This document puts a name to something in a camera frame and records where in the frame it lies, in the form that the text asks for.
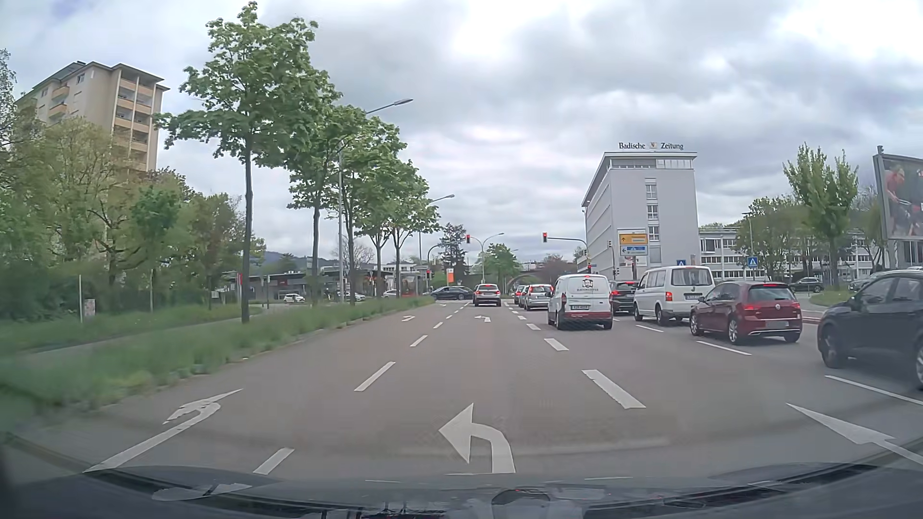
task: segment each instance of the building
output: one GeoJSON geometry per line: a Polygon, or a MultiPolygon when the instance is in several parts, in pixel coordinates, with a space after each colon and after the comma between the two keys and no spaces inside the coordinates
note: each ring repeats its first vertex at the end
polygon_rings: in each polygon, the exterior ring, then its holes
{"type": "Polygon", "coordinates": [[[111,131],[116,145],[138,170],[157,168],[157,128],[163,78],[118,64],[75,61],[45,78],[18,103],[35,102],[36,115],[47,124],[82,116],[111,131]]]}
{"type": "Polygon", "coordinates": [[[631,279],[631,263],[619,254],[620,228],[647,231],[648,255],[636,260],[639,277],[649,267],[696,262],[696,156],[682,144],[668,142],[619,142],[618,151],[603,154],[582,203],[595,272],[631,279]]]}

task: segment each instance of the car hood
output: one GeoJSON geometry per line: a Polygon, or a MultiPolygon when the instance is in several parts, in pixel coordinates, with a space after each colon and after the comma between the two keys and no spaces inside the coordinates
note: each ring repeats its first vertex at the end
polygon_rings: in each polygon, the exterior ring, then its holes
{"type": "Polygon", "coordinates": [[[20,487],[14,496],[17,508],[9,516],[319,518],[327,513],[336,513],[336,517],[357,513],[490,519],[519,513],[572,519],[713,516],[715,508],[726,507],[735,508],[734,516],[747,517],[855,513],[863,508],[896,517],[888,507],[893,512],[906,506],[918,513],[921,485],[923,472],[859,464],[769,465],[692,478],[555,480],[549,475],[513,474],[324,481],[284,481],[187,466],[142,466],[20,487]]]}

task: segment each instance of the car wheel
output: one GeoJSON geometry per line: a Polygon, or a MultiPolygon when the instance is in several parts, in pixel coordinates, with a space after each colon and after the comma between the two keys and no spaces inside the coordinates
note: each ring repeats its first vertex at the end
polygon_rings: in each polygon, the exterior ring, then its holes
{"type": "Polygon", "coordinates": [[[821,335],[821,359],[827,368],[839,369],[846,362],[846,354],[840,347],[839,340],[836,338],[836,331],[832,326],[823,329],[821,335]]]}
{"type": "Polygon", "coordinates": [[[727,321],[727,340],[735,346],[744,344],[744,340],[740,336],[740,330],[737,329],[737,318],[732,317],[727,321]]]}
{"type": "Polygon", "coordinates": [[[701,328],[699,328],[699,316],[695,315],[695,312],[689,314],[689,331],[693,335],[701,335],[701,328]]]}

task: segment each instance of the sky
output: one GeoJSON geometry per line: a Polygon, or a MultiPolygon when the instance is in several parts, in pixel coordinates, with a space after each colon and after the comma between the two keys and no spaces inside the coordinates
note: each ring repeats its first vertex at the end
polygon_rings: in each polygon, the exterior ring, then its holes
{"type": "MultiPolygon", "coordinates": [[[[209,58],[205,24],[243,4],[0,0],[0,47],[17,91],[73,61],[126,63],[165,78],[162,109],[177,113],[198,107],[178,87],[209,58]]],[[[312,61],[345,103],[413,98],[378,114],[400,127],[431,198],[455,195],[438,202],[441,222],[502,232],[521,260],[571,257],[572,243],[541,234],[584,236],[582,196],[620,141],[699,154],[699,224],[789,192],[782,164],[803,142],[844,151],[863,183],[876,145],[923,155],[920,1],[263,0],[259,14],[318,22],[312,61]]],[[[241,164],[213,151],[161,143],[158,165],[207,194],[243,194],[241,164]]],[[[286,209],[288,174],[255,178],[255,232],[270,250],[309,254],[310,210],[286,209]]],[[[322,222],[321,256],[336,233],[322,222]]],[[[437,241],[422,236],[424,254],[437,241]]],[[[402,255],[418,247],[414,236],[402,255]]]]}

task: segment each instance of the rear windshield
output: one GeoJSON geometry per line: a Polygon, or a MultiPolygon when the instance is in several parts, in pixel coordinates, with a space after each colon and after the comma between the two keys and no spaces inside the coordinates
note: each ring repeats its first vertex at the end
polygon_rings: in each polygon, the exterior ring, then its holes
{"type": "Polygon", "coordinates": [[[710,269],[674,269],[673,286],[707,286],[712,284],[710,269]]]}
{"type": "Polygon", "coordinates": [[[787,286],[752,286],[749,290],[750,301],[787,301],[794,299],[792,291],[787,286]]]}

